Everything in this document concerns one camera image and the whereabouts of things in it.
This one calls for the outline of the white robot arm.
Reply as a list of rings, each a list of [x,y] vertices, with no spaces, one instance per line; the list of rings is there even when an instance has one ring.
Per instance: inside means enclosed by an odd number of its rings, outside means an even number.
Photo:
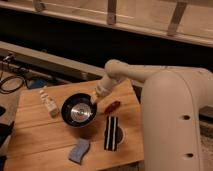
[[[110,60],[92,101],[100,102],[127,78],[143,84],[145,171],[203,171],[199,110],[213,105],[213,72]]]

